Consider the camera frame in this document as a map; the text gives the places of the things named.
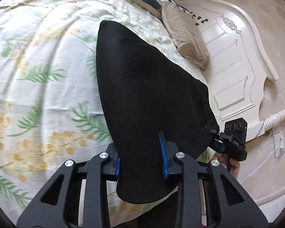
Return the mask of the person right hand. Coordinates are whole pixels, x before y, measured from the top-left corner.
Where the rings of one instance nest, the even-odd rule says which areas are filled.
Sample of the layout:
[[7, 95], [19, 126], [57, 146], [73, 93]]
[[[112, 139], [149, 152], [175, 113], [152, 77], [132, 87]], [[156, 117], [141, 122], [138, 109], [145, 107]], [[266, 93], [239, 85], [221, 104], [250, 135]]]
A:
[[238, 162], [237, 160], [235, 160], [233, 158], [227, 158], [227, 155], [225, 155], [225, 154], [219, 155], [217, 160], [220, 162], [220, 164], [224, 168], [226, 168], [231, 173], [231, 175], [235, 179], [238, 178], [238, 174], [239, 174], [239, 170], [240, 170], [240, 162]]

